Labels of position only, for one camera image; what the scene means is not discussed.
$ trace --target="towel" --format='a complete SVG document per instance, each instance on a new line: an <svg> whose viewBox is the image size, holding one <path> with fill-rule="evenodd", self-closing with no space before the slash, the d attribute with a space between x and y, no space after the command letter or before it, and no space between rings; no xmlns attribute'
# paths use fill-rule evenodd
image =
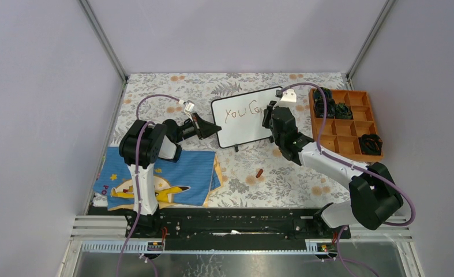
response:
<svg viewBox="0 0 454 277"><path fill-rule="evenodd" d="M175 204L207 206L211 191L223 186L222 171L211 151L182 151L176 163L158 159L154 186L159 208ZM133 209L133 183L118 147L108 147L94 191L107 196L108 210Z"/></svg>

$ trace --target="whiteboard frame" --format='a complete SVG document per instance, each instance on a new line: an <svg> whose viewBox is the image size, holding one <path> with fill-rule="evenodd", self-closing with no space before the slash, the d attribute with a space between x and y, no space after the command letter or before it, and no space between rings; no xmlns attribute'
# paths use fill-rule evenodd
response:
<svg viewBox="0 0 454 277"><path fill-rule="evenodd" d="M265 88L265 89L260 89L258 91L251 91L251 92L246 92L246 93L242 93L242 94L239 94L239 95L232 95L232 96L228 96L228 97L224 97L224 98L218 98L218 99L215 99L213 101L211 101L210 103L210 107L211 107L211 110L212 110L212 116L213 116L213 123L215 123L216 125L216 120L215 120L215 113L213 112L213 102L215 101L220 101L220 100L225 100L225 99L228 99L228 98L234 98L234 97L239 97L239 96L243 96L243 95L246 95L246 94L251 94L251 93L257 93L257 92L262 92L262 91L268 91L270 89L283 89L283 87L281 86L277 86L277 87L272 87L272 88ZM230 147L236 147L236 146L239 146L239 145L242 145L242 144L247 144L247 143L253 143L255 141L260 141L260 140L265 140L265 139L268 139L270 138L271 136L269 137L263 137L263 138L260 138L258 140L251 140L251 141L247 141L245 143L239 143L239 144L234 144L234 145L230 145L230 146L221 146L220 145L220 138L218 138L218 132L216 133L216 140L218 141L218 146L221 148L221 149L226 149L226 148L230 148Z"/></svg>

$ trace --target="tabletop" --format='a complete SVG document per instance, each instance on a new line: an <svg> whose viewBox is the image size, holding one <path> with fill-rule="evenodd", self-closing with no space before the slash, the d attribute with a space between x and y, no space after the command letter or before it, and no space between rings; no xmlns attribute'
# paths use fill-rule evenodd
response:
<svg viewBox="0 0 454 277"><path fill-rule="evenodd" d="M276 86L311 82L330 89L345 89L341 73L184 73L131 74L123 96L111 146L118 146L136 119L139 101L147 95L162 93L195 103L195 112L213 122L210 102L227 96ZM298 101L292 113L300 132L312 136L309 86L297 89ZM182 107L167 98L152 98L140 107L140 119L163 122L187 119ZM221 149L216 136L182 141L184 150L215 151L222 168L224 186L211 193L209 207L293 207L313 208L349 199L349 192L327 176L287 161L273 143L256 141ZM263 169L260 178L256 178Z"/></svg>

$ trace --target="blue towel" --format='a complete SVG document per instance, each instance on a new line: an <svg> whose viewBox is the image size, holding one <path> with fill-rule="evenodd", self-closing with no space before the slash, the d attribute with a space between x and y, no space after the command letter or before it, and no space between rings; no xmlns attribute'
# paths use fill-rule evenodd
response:
<svg viewBox="0 0 454 277"><path fill-rule="evenodd" d="M158 159L154 166L160 208L173 204L202 206L209 192L222 186L220 180L215 153L210 151L182 151L177 163ZM118 147L108 147L94 191L107 196L108 210L133 209L132 176Z"/></svg>

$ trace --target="metal floor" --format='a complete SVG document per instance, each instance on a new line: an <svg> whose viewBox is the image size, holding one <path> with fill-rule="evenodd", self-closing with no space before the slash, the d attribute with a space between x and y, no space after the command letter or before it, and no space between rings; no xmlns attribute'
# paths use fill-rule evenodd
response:
<svg viewBox="0 0 454 277"><path fill-rule="evenodd" d="M380 277L405 276L398 251L390 242L360 242L341 245L344 257L364 262ZM115 276L118 254L81 254L77 276ZM153 260L160 277L289 277L289 276L351 276L339 261L322 263L311 255L299 254L163 254ZM360 267L349 265L360 277L374 275ZM121 277L154 276L150 264L137 254L123 256Z"/></svg>

